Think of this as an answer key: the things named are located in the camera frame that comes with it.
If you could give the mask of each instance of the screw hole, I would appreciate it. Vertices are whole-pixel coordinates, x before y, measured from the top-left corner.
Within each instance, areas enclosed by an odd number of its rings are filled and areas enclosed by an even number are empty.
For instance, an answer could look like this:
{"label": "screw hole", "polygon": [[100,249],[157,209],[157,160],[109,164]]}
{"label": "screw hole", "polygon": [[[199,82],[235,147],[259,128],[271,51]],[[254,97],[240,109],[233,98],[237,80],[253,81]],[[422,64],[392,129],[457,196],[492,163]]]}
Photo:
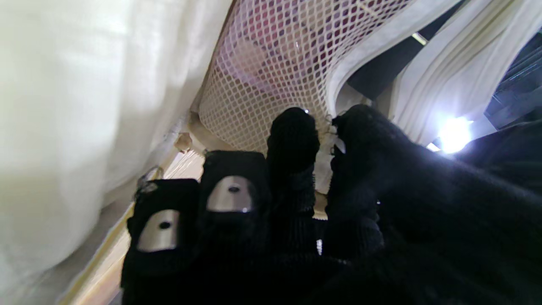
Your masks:
{"label": "screw hole", "polygon": [[162,230],[165,230],[165,229],[171,227],[171,223],[169,223],[169,222],[167,222],[167,221],[163,221],[163,222],[161,222],[161,223],[158,225],[158,227],[159,227],[160,229],[162,229]]}
{"label": "screw hole", "polygon": [[228,192],[230,192],[230,193],[237,193],[237,192],[239,192],[240,190],[241,190],[241,189],[240,189],[238,186],[230,186],[230,187],[228,188]]}

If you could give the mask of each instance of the white mesh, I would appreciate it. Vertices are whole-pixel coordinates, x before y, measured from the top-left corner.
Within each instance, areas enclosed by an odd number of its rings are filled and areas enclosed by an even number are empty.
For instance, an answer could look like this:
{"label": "white mesh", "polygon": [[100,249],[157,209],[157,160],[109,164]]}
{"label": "white mesh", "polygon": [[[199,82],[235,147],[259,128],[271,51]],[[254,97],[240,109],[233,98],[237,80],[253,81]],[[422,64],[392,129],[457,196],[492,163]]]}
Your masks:
{"label": "white mesh", "polygon": [[307,109],[325,131],[326,80],[337,63],[411,0],[239,0],[199,109],[201,122],[242,150],[267,150],[273,119]]}

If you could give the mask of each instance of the mesh net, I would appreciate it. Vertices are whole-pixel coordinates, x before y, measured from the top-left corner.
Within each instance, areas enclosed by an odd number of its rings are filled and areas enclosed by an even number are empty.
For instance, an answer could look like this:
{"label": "mesh net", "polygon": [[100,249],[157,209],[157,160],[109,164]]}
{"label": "mesh net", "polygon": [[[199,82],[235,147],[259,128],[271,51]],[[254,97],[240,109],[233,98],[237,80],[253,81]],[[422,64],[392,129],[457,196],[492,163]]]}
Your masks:
{"label": "mesh net", "polygon": [[353,47],[412,0],[239,0],[221,36],[199,116],[241,150],[266,152],[273,119],[301,107],[327,128],[326,80]]}

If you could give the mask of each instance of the white curtain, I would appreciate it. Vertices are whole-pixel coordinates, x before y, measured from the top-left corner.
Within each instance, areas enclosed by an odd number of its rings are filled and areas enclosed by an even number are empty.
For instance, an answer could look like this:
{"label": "white curtain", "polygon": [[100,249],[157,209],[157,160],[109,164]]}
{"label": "white curtain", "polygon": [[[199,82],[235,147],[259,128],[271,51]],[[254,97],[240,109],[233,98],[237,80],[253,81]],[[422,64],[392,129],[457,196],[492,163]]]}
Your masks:
{"label": "white curtain", "polygon": [[230,4],[0,0],[0,299],[69,256],[186,117]]}
{"label": "white curtain", "polygon": [[471,0],[398,76],[390,118],[422,145],[438,136],[448,118],[479,119],[541,26],[540,0]]}

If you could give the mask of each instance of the black fabric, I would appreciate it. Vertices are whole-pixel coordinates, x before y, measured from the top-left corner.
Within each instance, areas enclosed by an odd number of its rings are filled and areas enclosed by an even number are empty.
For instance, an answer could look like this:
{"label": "black fabric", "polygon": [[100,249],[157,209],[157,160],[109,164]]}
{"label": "black fabric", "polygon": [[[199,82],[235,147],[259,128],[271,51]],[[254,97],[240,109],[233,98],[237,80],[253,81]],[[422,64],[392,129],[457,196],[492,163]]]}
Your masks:
{"label": "black fabric", "polygon": [[[250,212],[217,213],[207,210],[209,195],[226,176],[241,176],[251,182],[249,190],[253,206]],[[252,151],[208,152],[200,189],[198,259],[231,261],[269,252],[271,192],[263,154]]]}
{"label": "black fabric", "polygon": [[[269,185],[281,185],[285,192],[299,196],[280,197],[279,204],[268,202],[270,239],[223,244],[225,249],[240,248],[235,253],[242,253],[241,259],[220,248],[201,255],[201,231],[196,230],[195,250],[184,249],[187,252],[178,252],[173,259],[185,263],[151,273],[141,270],[168,265],[172,259],[134,263],[137,250],[132,241],[122,271],[123,303],[537,304],[542,300],[539,196],[414,145],[369,107],[355,106],[333,124],[346,153],[336,155],[331,164],[326,224],[307,217],[314,197],[308,195],[310,187],[300,186],[311,185],[312,176],[307,174],[311,165],[292,173],[274,163],[276,173],[299,175],[283,181],[271,178]],[[242,166],[243,158],[238,156],[245,153],[229,154],[236,155],[237,166]],[[202,190],[207,187],[183,183],[195,192],[189,198],[205,201],[208,193]],[[137,197],[128,223],[134,240],[136,228],[148,218],[145,211],[170,205],[160,205],[161,200],[179,201],[176,196],[158,195]],[[284,215],[276,213],[281,206]],[[275,223],[277,219],[284,223]],[[317,237],[323,237],[322,256],[311,249],[315,243],[308,242]],[[251,252],[252,242],[269,248]]]}
{"label": "black fabric", "polygon": [[542,195],[542,120],[478,138],[454,157]]}

